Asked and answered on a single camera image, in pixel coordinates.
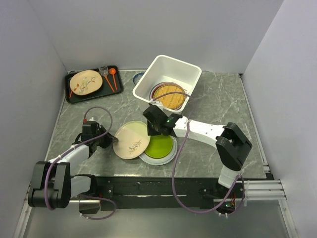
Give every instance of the orange spoon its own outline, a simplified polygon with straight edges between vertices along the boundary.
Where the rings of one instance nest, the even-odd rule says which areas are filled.
[[[111,90],[114,92],[114,89],[113,89],[113,87],[111,86],[111,83],[109,82],[107,75],[105,75],[105,78],[106,78],[106,80],[107,80],[107,82],[108,82],[108,84],[109,84]]]
[[[116,83],[115,77],[114,77],[114,74],[116,73],[115,68],[111,68],[111,69],[109,70],[109,73],[112,74],[112,76],[113,76],[114,86],[115,86],[115,89],[117,90],[117,83]]]

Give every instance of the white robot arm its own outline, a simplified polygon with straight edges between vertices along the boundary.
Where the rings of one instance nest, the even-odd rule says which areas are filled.
[[[106,129],[96,121],[84,121],[82,133],[77,136],[74,144],[70,147],[71,152],[54,164],[49,174],[47,190],[49,204],[53,209],[65,208],[72,197],[81,193],[95,193],[97,189],[95,176],[78,175],[72,177],[72,175],[76,167],[88,159],[97,147],[107,148],[117,141],[117,138],[105,132]],[[78,145],[97,136],[98,139],[96,140]],[[31,207],[47,207],[44,196],[45,179],[48,176],[49,167],[57,158],[50,161],[39,161],[35,164],[28,195],[28,203]]]
[[[230,188],[234,183],[252,148],[245,134],[232,122],[228,125],[212,125],[189,120],[178,114],[168,117],[162,111],[162,103],[157,101],[149,106],[143,115],[148,120],[149,135],[185,137],[189,125],[188,138],[216,148],[223,163],[218,183],[226,188]]]

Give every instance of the green plate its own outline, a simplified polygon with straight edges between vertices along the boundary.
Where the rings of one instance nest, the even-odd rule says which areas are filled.
[[[151,136],[150,143],[146,148],[145,153],[154,159],[160,159],[167,156],[172,148],[172,137],[169,135],[155,135]]]

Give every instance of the white plastic bin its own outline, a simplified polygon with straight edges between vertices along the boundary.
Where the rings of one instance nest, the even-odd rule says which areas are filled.
[[[198,66],[169,56],[157,56],[134,87],[133,95],[138,99],[140,109],[144,111],[149,107],[150,92],[157,84],[162,82],[177,83],[187,94],[191,95],[201,74],[202,70]],[[165,107],[163,110],[168,116],[172,113],[180,114],[187,102],[188,98],[178,110]]]

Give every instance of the gray marble surface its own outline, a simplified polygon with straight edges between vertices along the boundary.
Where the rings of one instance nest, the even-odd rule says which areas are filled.
[[[48,159],[55,158],[67,150],[77,134],[81,132],[85,111],[92,106],[102,106],[110,110],[113,125],[110,132],[114,135],[125,123],[132,120],[146,122],[136,99],[132,95],[132,78],[140,71],[120,71],[124,92],[121,94],[94,99],[79,104],[64,102]],[[243,93],[238,74],[203,72],[192,94],[197,100],[189,102],[184,115],[195,107],[191,119],[211,124],[238,124],[253,144],[253,148],[242,168],[242,175],[248,179],[265,178],[263,161],[260,155],[256,134],[250,112]],[[93,109],[88,118],[94,116],[105,128],[109,117],[100,109]],[[141,159],[123,160],[116,156],[112,147],[98,150],[78,167],[78,174],[97,176],[141,176],[170,177],[173,162],[163,166],[152,166]],[[222,163],[217,150],[204,143],[187,140],[176,168],[177,177],[219,177]]]

